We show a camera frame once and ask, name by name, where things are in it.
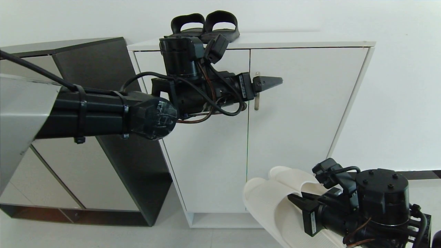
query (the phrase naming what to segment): metal handle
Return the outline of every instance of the metal handle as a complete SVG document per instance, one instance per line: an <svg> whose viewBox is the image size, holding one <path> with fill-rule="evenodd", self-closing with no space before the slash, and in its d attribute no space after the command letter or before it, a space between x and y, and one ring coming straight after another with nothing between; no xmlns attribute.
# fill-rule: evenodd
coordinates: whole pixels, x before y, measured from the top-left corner
<svg viewBox="0 0 441 248"><path fill-rule="evenodd" d="M256 77L260 76L260 72L256 72ZM260 93L257 93L257 96L254 98L254 110L259 110L260 103Z"/></svg>

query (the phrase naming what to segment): white cabinet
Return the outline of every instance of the white cabinet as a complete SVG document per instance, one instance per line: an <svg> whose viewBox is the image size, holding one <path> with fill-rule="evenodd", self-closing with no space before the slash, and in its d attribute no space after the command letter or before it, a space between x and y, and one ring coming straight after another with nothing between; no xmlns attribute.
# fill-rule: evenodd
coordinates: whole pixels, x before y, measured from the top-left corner
<svg viewBox="0 0 441 248"><path fill-rule="evenodd" d="M160 52L135 53L141 71L165 74ZM226 51L218 71L248 72L249 50ZM151 77L144 77L151 91ZM238 105L225 108L234 112ZM234 117L217 115L200 124L177 124L164 138L175 184L193 213L245 212L240 189L246 182L248 111Z"/></svg>
<svg viewBox="0 0 441 248"><path fill-rule="evenodd" d="M248 178L276 165L311 171L326 159L368 48L253 49L251 75L283 84L250 104Z"/></svg>
<svg viewBox="0 0 441 248"><path fill-rule="evenodd" d="M165 73L158 39L128 46L140 71ZM310 171L332 153L375 42L320 32L241 34L214 67L282 77L238 116L177 124L161 147L191 227L259 227L246 212L247 179L277 165ZM144 77L151 91L151 77ZM234 111L237 106L227 108Z"/></svg>

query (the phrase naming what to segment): gray floor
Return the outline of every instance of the gray floor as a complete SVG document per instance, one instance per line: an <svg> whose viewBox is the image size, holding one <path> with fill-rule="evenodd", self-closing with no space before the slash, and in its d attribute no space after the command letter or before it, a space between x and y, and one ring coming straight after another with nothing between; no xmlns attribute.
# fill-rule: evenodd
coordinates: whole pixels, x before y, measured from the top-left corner
<svg viewBox="0 0 441 248"><path fill-rule="evenodd" d="M441 230L441 180L411 180L411 203ZM280 248L263 229L190 229L174 187L154 227L71 225L11 219L0 211L1 248Z"/></svg>

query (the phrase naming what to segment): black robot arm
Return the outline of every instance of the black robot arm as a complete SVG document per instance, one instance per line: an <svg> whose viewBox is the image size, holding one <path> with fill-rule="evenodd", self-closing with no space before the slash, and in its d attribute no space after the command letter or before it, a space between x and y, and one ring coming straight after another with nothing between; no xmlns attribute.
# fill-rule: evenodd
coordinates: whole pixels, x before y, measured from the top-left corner
<svg viewBox="0 0 441 248"><path fill-rule="evenodd" d="M349 170L357 170L355 178ZM329 189L325 194L288 196L302 210L308 235L329 229L342 236L348 247L404 248L412 242L413 248L430 248L431 216L409 203L404 176L387 169L342 168L332 158L317 164L313 172ZM343 191L333 188L337 184ZM436 242L434 238L433 248L439 247Z"/></svg>

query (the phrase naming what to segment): black cable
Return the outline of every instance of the black cable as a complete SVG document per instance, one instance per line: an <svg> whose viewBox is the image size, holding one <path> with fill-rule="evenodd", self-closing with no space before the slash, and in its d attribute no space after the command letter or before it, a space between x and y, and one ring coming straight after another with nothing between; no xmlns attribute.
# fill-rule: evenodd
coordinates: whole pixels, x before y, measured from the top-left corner
<svg viewBox="0 0 441 248"><path fill-rule="evenodd" d="M152 71L145 71L145 72L141 72L136 74L135 76L131 77L129 80L127 80L122 86L120 91L125 91L126 88L133 83L135 80L142 78L143 76L154 76L160 79L167 79L167 80L173 80L173 77L171 76L167 76L167 75L162 75L156 72L152 72Z"/></svg>
<svg viewBox="0 0 441 248"><path fill-rule="evenodd" d="M415 237L415 241L414 244L412 246L412 248L418 248L419 244L421 243L422 237L426 231L427 228L427 218L426 215L423 214L420 210L418 211L418 215L415 217L420 217L421 218L421 225L418 228L418 234Z"/></svg>
<svg viewBox="0 0 441 248"><path fill-rule="evenodd" d="M60 78L59 76L37 66L29 61L26 61L22 58L16 57L12 54L9 54L9 53L7 53L5 51L1 51L1 50L0 50L0 56L6 60L9 60L9 61L14 62L16 64L19 64L21 66L24 66L24 67L40 74L40 75L43 75L43 76L47 77L48 79L50 79L54 82L57 82L57 83L61 84L62 86L70 89L71 91L77 91L77 87L75 85L64 81L64 79Z"/></svg>
<svg viewBox="0 0 441 248"><path fill-rule="evenodd" d="M332 170L329 172L326 172L327 175L335 175L335 174L339 174L339 173L343 173L343 172L348 172L350 170L356 170L357 174L361 172L360 168L358 168L357 166L349 166L343 169L337 169L337 170Z"/></svg>
<svg viewBox="0 0 441 248"><path fill-rule="evenodd" d="M239 99L239 109L236 112L228 112L223 110L221 107L219 107L215 102L213 102L201 89L199 89L197 86L195 86L192 82L188 81L185 78L180 78L180 77L172 77L172 76L168 76L168 75L163 75L163 74L159 74L156 72L152 72L152 71L145 71L145 72L141 72L136 74L135 76L133 76L132 78L130 78L129 80L127 80L122 86L120 91L124 91L132 82L134 82L135 80L143 77L143 76L155 76L158 77L160 79L166 79L166 80L175 80L175 81L182 81L186 84L188 84L190 87L192 87L194 90L196 90L196 92L202 96L202 98L204 98L207 103L209 103L211 106L213 106L213 108L217 111L219 111L220 113L226 115L226 116L236 116L238 115L243 108L243 100L242 98L240 98L240 96L237 94L236 90L228 84L228 82L226 82L225 78L223 78L221 75L218 75L220 79L222 79L232 90L235 94L237 94L237 97Z"/></svg>
<svg viewBox="0 0 441 248"><path fill-rule="evenodd" d="M232 115L230 115L230 116L236 116L236 115L238 115L241 111L242 111L242 109L243 109L243 99L242 99L242 97L240 97L240 95L239 95L239 93L237 93L237 91L236 91L236 89L233 87L233 86L231 86L228 82L227 82L227 80L218 72L218 71L216 71L215 69L214 69L214 67L209 63L209 62L206 62L206 65L208 66L208 68L218 77L218 78L220 78L223 82L224 82L224 84L228 87L228 88L230 88L231 89L231 91L234 93L234 95L235 95L235 97L237 98L237 101L239 102L239 108L235 111L235 112L232 112L232 113L230 113L230 112L228 112L228 113L230 113L230 114L232 114Z"/></svg>
<svg viewBox="0 0 441 248"><path fill-rule="evenodd" d="M61 84L62 86L69 89L70 91L73 91L73 92L78 91L77 86L75 86L74 84L71 84L71 83L67 82L66 80L62 79L61 77L59 77L59 76L37 66L29 61L26 61L20 57L14 56L10 53L7 53L7 52L1 51L1 50L0 50L0 57L6 59L8 61L11 61L13 63L16 63L18 65L21 65L23 67L26 67L26 68L28 68L28 69L30 69L40 75L43 75L46 78L48 78L56 83ZM111 91L107 91L107 90L84 88L84 91L86 93L91 93L91 94L114 95Z"/></svg>
<svg viewBox="0 0 441 248"><path fill-rule="evenodd" d="M215 110L219 111L220 113L222 113L226 116L236 116L242 111L242 105L240 105L240 108L236 112L233 112L233 113L227 112L227 111L223 110L221 107L219 107L215 102L213 102L201 89L199 89L197 86L195 86L192 82L190 82L184 78L179 78L179 77L176 77L176 80L179 80L179 81L182 81L182 82L188 84L190 87L192 87L194 90L196 90L197 93L199 95L201 95L202 98L204 98L207 101L207 103L209 103L211 106L213 106L213 108Z"/></svg>

